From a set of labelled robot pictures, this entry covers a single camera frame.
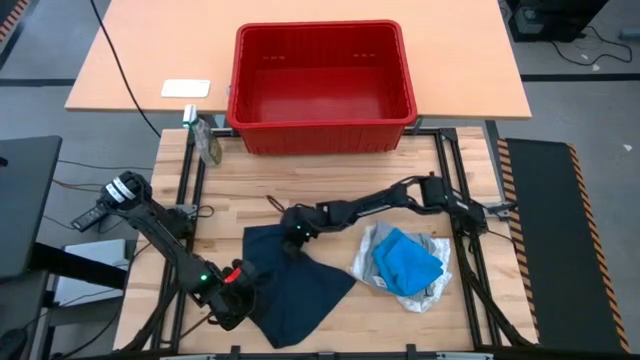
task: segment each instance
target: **wooden table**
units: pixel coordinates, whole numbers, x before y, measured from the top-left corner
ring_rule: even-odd
[[[160,203],[175,203],[182,160],[185,130],[165,130],[160,142],[152,178],[153,197]],[[499,200],[487,143],[481,128],[458,129],[465,171],[472,196],[481,202]],[[264,198],[270,194],[283,205],[314,204],[318,201],[355,199],[388,187],[410,175],[439,173],[433,137],[406,136],[398,149],[389,153],[330,156],[254,156],[246,152],[237,138],[220,139],[224,155],[216,168],[207,169],[202,204],[216,212],[198,220],[194,252],[219,266],[231,263],[242,253],[243,229],[247,226],[275,224],[280,220]],[[190,192],[195,181],[194,163]],[[322,234],[304,246],[313,259],[348,270],[359,246],[363,228],[382,219],[410,232],[426,232],[452,237],[448,215],[419,216],[406,209],[393,209],[359,220],[340,233]],[[508,235],[507,225],[490,221],[490,228]],[[487,234],[481,237],[493,297],[506,316],[531,341],[536,334],[513,245],[506,239]],[[141,239],[138,248],[147,242]],[[449,271],[453,279],[440,301],[423,314],[410,313],[393,296],[381,294],[363,283],[356,283],[347,296],[302,343],[282,352],[316,351],[404,351],[414,343],[419,351],[470,350],[471,337],[453,250]],[[131,269],[115,348],[128,343],[155,307],[164,259],[149,248]],[[479,311],[483,338],[488,341],[486,317]],[[183,329],[191,327],[208,312],[187,300]],[[165,338],[172,323],[165,322]],[[245,320],[231,332],[218,326],[202,325],[181,341],[181,353],[228,353],[231,345],[242,352],[271,353],[260,330]]]
[[[112,0],[105,26],[141,107],[225,112],[237,29],[246,23],[391,19],[402,27],[418,114],[528,119],[496,0]],[[206,98],[163,98],[167,79],[211,80]],[[68,110],[135,111],[102,31]]]

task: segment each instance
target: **blue cloth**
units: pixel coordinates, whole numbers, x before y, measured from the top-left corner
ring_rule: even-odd
[[[415,295],[443,273],[437,257],[398,229],[393,229],[372,255],[387,290],[395,295]]]
[[[256,305],[249,318],[276,348],[304,340],[355,283],[346,272],[282,250],[281,225],[244,229],[242,257],[256,267]]]

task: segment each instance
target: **orange and black striped tape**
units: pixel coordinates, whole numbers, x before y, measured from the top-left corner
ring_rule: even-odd
[[[11,30],[18,25],[18,20],[24,14],[27,6],[29,6],[29,0],[19,0],[16,6],[13,7],[13,10],[11,10],[2,25],[0,25],[0,43],[2,43],[9,36]]]
[[[500,169],[502,170],[504,197],[507,201],[517,202],[516,187],[513,181],[513,172],[511,170],[511,157],[509,156],[509,147],[504,139],[498,139],[498,155],[500,159]],[[509,229],[511,230],[511,238],[520,268],[520,276],[524,285],[524,292],[529,302],[529,310],[531,311],[531,320],[536,329],[536,336],[540,338],[538,332],[538,320],[536,319],[536,307],[533,305],[533,291],[531,290],[531,280],[529,279],[529,266],[527,265],[527,252],[524,246],[524,237],[522,236],[522,224],[520,224],[520,214],[518,208],[509,211]]]
[[[613,321],[616,324],[618,336],[620,337],[620,346],[624,351],[631,353],[629,348],[629,341],[624,332],[624,326],[622,325],[622,317],[620,316],[620,310],[618,309],[618,303],[616,301],[616,295],[613,292],[613,284],[611,284],[611,277],[609,276],[609,269],[607,268],[607,261],[604,258],[604,251],[602,250],[602,244],[600,243],[600,237],[598,235],[598,229],[596,228],[596,222],[593,218],[593,211],[591,210],[591,203],[589,202],[589,195],[584,184],[584,178],[582,177],[582,170],[580,169],[580,163],[578,162],[578,154],[573,145],[569,145],[569,153],[571,154],[571,161],[573,162],[573,169],[576,173],[576,179],[578,180],[578,188],[580,189],[580,196],[582,197],[582,204],[584,205],[584,213],[587,216],[587,223],[591,230],[591,239],[593,240],[593,248],[596,250],[596,258],[598,259],[598,265],[600,267],[600,273],[602,274],[602,280],[604,282],[605,291],[609,297],[609,306],[613,313]]]

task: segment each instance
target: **red plastic bin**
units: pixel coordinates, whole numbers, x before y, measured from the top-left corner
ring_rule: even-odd
[[[228,120],[254,154],[388,151],[416,119],[393,21],[247,24]]]

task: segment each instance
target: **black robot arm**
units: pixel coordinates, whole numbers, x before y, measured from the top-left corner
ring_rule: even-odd
[[[408,188],[412,185],[420,187],[422,204],[409,196]],[[296,257],[302,245],[320,233],[342,231],[361,217],[391,208],[407,208],[420,215],[444,211],[460,222],[462,231],[481,234],[487,230],[482,205],[473,200],[463,201],[442,178],[430,174],[408,177],[385,190],[353,201],[328,201],[318,203],[315,207],[298,204],[283,209],[280,221],[286,229],[283,248]]]
[[[175,267],[179,286],[193,301],[208,306],[225,330],[235,328],[253,309],[255,269],[236,259],[221,270],[187,251],[178,239],[193,239],[194,218],[177,208],[165,209],[151,194],[141,175],[126,171],[101,190],[97,206],[140,231]]]

